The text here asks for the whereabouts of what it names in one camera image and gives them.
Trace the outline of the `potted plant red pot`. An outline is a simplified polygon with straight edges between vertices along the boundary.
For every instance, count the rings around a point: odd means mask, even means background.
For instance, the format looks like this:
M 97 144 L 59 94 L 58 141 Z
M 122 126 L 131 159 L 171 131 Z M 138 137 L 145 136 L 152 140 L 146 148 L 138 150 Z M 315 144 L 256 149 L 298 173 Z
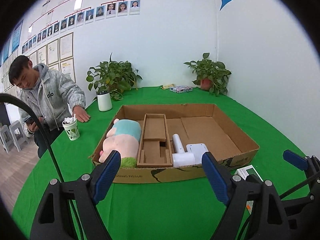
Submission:
M 226 68 L 223 62 L 213 61 L 209 56 L 210 53 L 203 53 L 200 60 L 184 62 L 196 75 L 193 84 L 216 96 L 227 95 L 227 85 L 232 72 Z

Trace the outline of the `potted plant white pot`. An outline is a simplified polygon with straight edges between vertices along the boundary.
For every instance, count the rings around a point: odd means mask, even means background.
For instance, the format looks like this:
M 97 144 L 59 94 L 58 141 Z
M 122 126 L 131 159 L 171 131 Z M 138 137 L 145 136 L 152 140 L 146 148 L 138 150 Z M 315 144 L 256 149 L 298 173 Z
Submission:
M 129 61 L 116 61 L 112 53 L 108 61 L 101 61 L 95 67 L 89 67 L 86 81 L 88 90 L 95 91 L 97 100 L 99 95 L 109 94 L 111 100 L 123 100 L 123 94 L 132 89 L 138 89 L 138 83 L 143 78 L 139 70 L 134 68 Z

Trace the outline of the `white device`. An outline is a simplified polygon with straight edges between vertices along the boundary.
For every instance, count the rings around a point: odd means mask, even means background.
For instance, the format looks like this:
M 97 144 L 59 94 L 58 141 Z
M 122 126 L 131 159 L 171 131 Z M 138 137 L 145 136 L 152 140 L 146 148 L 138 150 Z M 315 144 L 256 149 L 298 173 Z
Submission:
M 208 152 L 208 148 L 205 144 L 187 144 L 186 150 L 188 153 L 192 153 L 195 158 L 195 164 L 202 164 L 202 156 L 204 153 Z

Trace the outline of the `pastel plush toy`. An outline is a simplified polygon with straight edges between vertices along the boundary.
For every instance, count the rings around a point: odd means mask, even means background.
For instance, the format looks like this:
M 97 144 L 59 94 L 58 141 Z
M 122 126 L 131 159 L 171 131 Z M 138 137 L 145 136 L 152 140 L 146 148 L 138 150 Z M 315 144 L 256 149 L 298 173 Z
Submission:
M 103 142 L 103 149 L 99 153 L 99 162 L 103 163 L 112 151 L 118 151 L 121 168 L 135 168 L 141 132 L 141 126 L 137 121 L 114 119 L 113 126 Z

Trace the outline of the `green patterned paper cup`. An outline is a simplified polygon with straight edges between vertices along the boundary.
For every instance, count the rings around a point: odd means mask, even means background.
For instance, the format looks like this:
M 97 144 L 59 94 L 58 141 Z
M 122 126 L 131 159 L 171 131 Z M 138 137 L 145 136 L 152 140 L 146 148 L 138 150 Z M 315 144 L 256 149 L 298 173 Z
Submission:
M 71 141 L 79 139 L 80 132 L 78 129 L 78 121 L 76 119 L 76 115 L 74 115 L 73 117 L 65 118 L 62 122 L 62 125 Z

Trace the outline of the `white hair dryer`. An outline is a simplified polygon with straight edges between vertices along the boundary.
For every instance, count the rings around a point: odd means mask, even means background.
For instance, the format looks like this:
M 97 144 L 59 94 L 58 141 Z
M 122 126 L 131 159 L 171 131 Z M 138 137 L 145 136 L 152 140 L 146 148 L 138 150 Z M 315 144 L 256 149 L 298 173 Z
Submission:
M 175 153 L 172 154 L 173 167 L 195 165 L 194 155 L 184 151 L 184 147 L 178 134 L 172 135 L 172 142 L 175 149 Z

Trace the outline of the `grey plastic stool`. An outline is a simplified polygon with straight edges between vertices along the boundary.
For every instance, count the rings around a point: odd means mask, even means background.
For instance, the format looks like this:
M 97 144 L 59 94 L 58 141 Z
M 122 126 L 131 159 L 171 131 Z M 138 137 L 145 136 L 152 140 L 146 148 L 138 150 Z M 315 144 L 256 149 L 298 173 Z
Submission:
M 21 122 L 17 120 L 9 126 L 3 125 L 1 127 L 1 142 L 4 150 L 9 153 L 12 145 L 20 152 L 21 145 L 24 142 L 29 143 L 30 140 L 25 135 Z

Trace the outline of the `small colourful packet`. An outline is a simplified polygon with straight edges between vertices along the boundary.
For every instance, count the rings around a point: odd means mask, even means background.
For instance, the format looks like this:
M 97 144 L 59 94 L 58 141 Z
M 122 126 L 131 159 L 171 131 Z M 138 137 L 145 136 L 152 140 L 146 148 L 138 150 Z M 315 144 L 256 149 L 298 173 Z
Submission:
M 189 93 L 193 91 L 193 88 L 189 86 L 175 86 L 170 87 L 170 91 L 174 93 Z

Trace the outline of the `brown cardboard tray box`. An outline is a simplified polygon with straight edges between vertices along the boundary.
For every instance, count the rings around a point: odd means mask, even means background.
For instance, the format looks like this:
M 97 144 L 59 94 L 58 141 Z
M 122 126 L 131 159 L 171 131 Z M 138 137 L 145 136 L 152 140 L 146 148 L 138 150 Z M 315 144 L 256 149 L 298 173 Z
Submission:
M 115 183 L 150 184 L 201 178 L 210 152 L 229 170 L 249 164 L 259 145 L 215 104 L 124 105 L 91 159 L 121 155 Z

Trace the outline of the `man in grey jacket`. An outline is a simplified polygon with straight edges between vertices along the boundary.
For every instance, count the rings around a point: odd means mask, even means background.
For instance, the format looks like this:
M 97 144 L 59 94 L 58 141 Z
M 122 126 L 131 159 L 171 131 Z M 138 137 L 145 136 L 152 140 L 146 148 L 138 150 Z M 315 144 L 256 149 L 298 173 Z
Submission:
M 50 144 L 64 131 L 65 118 L 90 120 L 84 91 L 58 70 L 43 63 L 33 66 L 28 57 L 20 55 L 10 65 L 9 81 L 20 89 L 18 98 L 36 114 Z

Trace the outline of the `cardboard insert divider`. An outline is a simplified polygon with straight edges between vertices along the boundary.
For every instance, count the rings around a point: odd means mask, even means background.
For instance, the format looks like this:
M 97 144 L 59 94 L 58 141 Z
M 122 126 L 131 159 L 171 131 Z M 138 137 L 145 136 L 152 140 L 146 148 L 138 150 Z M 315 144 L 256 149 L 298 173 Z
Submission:
M 165 114 L 145 114 L 137 167 L 173 167 L 171 142 Z

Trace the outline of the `green tablecloth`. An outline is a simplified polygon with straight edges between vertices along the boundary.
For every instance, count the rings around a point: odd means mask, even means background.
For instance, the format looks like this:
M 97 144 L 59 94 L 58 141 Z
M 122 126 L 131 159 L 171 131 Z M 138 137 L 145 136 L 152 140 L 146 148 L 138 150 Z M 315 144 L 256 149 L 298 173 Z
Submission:
M 110 111 L 100 112 L 97 103 L 88 106 L 89 122 L 80 124 L 75 141 L 62 133 L 52 148 L 66 181 L 89 173 L 94 152 L 107 126 L 122 105 L 214 103 L 258 145 L 252 165 L 263 179 L 271 180 L 279 193 L 305 176 L 283 159 L 285 150 L 300 149 L 264 119 L 226 96 L 200 89 L 177 94 L 158 87 L 133 89 Z M 225 206 L 219 202 L 206 178 L 155 184 L 113 184 L 98 204 L 99 213 L 113 239 L 209 239 Z

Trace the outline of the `yellow snack packet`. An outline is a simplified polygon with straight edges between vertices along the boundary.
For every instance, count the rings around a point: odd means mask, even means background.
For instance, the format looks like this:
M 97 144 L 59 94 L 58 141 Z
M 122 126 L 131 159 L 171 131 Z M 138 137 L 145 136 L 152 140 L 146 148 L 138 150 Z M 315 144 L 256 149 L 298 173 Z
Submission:
M 167 90 L 167 89 L 171 89 L 175 87 L 175 85 L 172 83 L 172 84 L 169 84 L 169 85 L 161 85 L 161 89 L 162 90 Z

